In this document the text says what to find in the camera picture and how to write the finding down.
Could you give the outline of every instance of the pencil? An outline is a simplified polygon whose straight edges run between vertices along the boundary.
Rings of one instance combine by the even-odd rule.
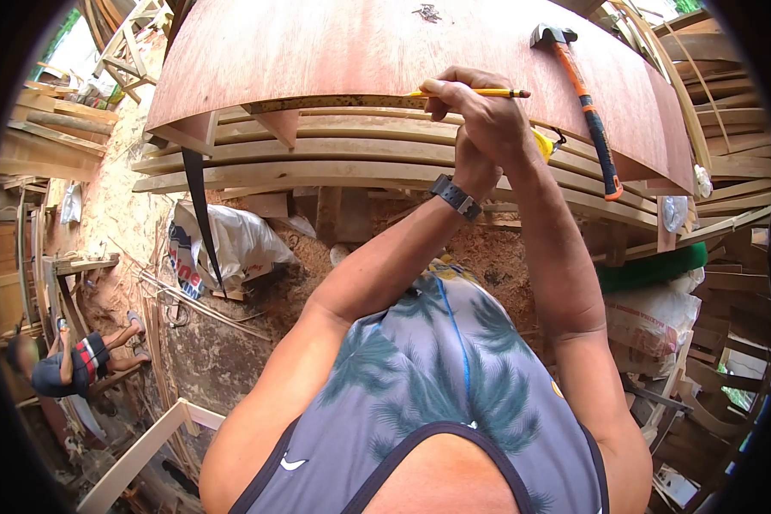
[[[506,98],[528,98],[531,96],[531,91],[526,90],[475,89],[474,92],[480,96],[504,96]],[[412,91],[406,96],[432,98],[436,95],[434,93],[426,93],[424,91]]]

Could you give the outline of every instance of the hand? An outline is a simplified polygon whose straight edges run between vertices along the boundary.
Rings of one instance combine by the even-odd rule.
[[[437,95],[426,102],[426,112],[432,114],[432,119],[441,121],[449,109],[456,109],[465,118],[474,146],[506,173],[542,161],[528,115],[520,103],[512,98],[483,97],[472,88],[513,86],[501,75],[461,66],[449,67],[420,86]]]
[[[453,184],[479,203],[491,195],[500,177],[502,170],[474,146],[465,126],[457,129]]]

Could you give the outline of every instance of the wristwatch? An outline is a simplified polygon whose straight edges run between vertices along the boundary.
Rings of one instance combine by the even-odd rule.
[[[451,177],[444,173],[437,177],[437,180],[428,190],[447,201],[455,211],[465,216],[468,221],[473,222],[483,212],[477,201],[470,197],[467,192],[453,185]]]

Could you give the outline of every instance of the person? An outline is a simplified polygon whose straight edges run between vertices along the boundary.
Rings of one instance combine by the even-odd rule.
[[[64,319],[59,319],[59,341],[55,341],[45,359],[39,355],[36,340],[28,335],[13,336],[6,346],[6,360],[18,374],[21,374],[40,396],[62,398],[80,395],[87,398],[89,387],[108,374],[109,371],[126,371],[139,363],[150,361],[148,352],[134,351],[134,357],[114,359],[110,350],[123,346],[134,335],[144,332],[140,316],[134,311],[127,314],[129,326],[111,335],[92,332],[72,349],[69,328]]]
[[[422,88],[463,115],[453,185],[520,210],[559,385],[502,306],[440,248],[465,224],[434,196],[309,297],[206,452],[223,512],[643,512],[652,463],[607,345],[595,269],[504,77],[451,67]]]

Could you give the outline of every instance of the gray tank top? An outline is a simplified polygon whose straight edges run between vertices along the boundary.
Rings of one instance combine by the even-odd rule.
[[[438,259],[351,326],[328,382],[230,512],[362,512],[439,433],[481,447],[522,513],[608,512],[594,438],[500,303]]]

